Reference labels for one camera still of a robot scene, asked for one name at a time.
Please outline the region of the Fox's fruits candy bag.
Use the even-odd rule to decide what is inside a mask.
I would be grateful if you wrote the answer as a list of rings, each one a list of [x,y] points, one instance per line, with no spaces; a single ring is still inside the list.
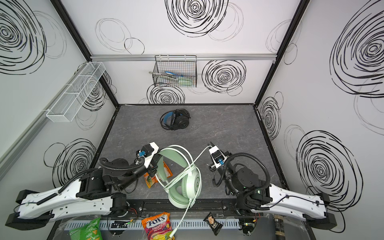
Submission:
[[[163,212],[159,215],[145,218],[141,221],[148,240],[174,240],[171,236],[173,229],[170,213]]]

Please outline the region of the blue tool in basket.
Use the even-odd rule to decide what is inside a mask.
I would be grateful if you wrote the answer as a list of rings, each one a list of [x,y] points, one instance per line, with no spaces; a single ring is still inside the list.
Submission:
[[[169,72],[169,71],[165,71],[165,74],[169,77],[172,77],[172,78],[178,78],[179,75],[178,74],[175,74],[175,73],[172,73],[172,72]]]

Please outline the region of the dark cylindrical roll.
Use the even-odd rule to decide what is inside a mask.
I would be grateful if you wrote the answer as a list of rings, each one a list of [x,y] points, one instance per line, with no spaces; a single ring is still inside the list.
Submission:
[[[285,240],[285,226],[284,226],[284,217],[280,215],[274,215],[275,223],[275,237],[276,240]]]

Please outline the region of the white mesh wall shelf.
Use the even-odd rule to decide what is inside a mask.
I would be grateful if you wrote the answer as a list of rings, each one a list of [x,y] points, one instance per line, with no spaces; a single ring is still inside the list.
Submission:
[[[72,122],[99,83],[105,70],[102,62],[82,64],[60,97],[48,109],[46,117],[54,123]]]

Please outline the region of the small dark snack packet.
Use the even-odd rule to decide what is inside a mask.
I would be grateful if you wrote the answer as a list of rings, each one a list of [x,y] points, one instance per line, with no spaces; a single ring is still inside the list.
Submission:
[[[213,216],[212,212],[210,212],[205,218],[204,222],[209,225],[214,235],[217,236],[222,229],[223,225],[219,223]]]

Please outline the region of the mint green headphones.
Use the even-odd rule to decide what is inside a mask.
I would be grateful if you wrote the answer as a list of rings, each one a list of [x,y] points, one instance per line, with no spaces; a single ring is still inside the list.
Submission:
[[[179,145],[170,145],[160,150],[158,155],[162,157],[159,160],[160,166],[156,177],[168,194],[171,204],[176,208],[184,209],[184,215],[186,215],[195,204],[202,189],[202,174],[195,164],[196,160],[186,148]],[[164,158],[184,168],[170,181],[164,171]]]

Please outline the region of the orange snack bag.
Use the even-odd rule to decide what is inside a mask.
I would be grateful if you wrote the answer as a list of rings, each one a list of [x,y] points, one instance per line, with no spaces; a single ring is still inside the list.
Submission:
[[[165,174],[167,176],[167,178],[170,178],[173,176],[173,173],[172,171],[170,170],[170,168],[168,167],[168,165],[164,162],[164,171],[165,171]],[[144,174],[144,179],[145,179],[145,182],[146,182],[146,185],[147,187],[150,189],[155,183],[158,183],[158,179],[156,176],[154,177],[151,177],[148,173],[145,173]]]

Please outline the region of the green snack bag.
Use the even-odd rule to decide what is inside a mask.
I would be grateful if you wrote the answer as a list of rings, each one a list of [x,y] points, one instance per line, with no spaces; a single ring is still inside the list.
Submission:
[[[70,230],[71,240],[102,240],[102,234],[99,228],[101,218],[90,221],[89,224]]]

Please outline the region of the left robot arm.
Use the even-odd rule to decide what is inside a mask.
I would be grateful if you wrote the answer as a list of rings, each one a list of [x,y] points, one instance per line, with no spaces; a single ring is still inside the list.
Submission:
[[[42,193],[20,191],[6,226],[25,231],[79,216],[124,216],[131,208],[123,190],[145,173],[153,177],[160,159],[160,154],[137,156],[129,164],[122,158],[100,158],[100,167],[75,174],[61,187]]]

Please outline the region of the black gaming headphones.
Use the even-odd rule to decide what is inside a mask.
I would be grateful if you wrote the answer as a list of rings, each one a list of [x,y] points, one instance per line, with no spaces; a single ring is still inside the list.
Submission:
[[[168,131],[185,129],[189,126],[190,113],[186,109],[176,109],[164,113],[160,118],[161,127]]]

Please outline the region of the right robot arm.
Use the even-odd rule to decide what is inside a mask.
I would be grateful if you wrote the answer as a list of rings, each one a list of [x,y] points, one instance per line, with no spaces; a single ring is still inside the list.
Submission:
[[[333,231],[338,225],[327,194],[305,195],[280,188],[270,182],[271,177],[265,165],[255,156],[248,153],[223,153],[219,149],[210,151],[212,164],[210,171],[219,174],[213,179],[213,185],[225,185],[225,193],[236,198],[235,212],[246,213],[268,212],[287,216],[307,222],[315,229]],[[244,164],[232,164],[239,157],[255,162],[264,172],[266,179],[259,176]]]

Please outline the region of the green brush in basket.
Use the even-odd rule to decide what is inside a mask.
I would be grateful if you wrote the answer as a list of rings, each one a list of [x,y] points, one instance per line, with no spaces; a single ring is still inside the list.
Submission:
[[[183,75],[179,75],[178,78],[172,78],[167,76],[165,73],[155,73],[149,72],[150,75],[156,78],[155,82],[159,84],[178,84],[181,86],[192,87],[194,81],[188,77],[184,77]]]

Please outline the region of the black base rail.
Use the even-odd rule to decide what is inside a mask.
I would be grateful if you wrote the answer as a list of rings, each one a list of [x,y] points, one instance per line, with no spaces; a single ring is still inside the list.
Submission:
[[[78,198],[77,202],[66,203],[61,207],[52,210],[51,214],[55,218],[69,218],[85,215],[111,215],[113,217],[122,216],[129,212],[135,201],[127,200],[126,195],[112,195],[94,200],[86,200]],[[238,199],[222,199],[222,200],[187,200],[185,204],[176,202],[159,200],[155,209],[170,209],[171,211],[191,209],[218,209],[220,206],[225,206],[227,203],[235,205],[237,210],[246,211],[268,211],[277,207],[288,209],[288,211],[299,211],[299,200],[294,196],[283,196],[283,198],[273,203],[264,203],[259,200],[246,200],[245,197]]]

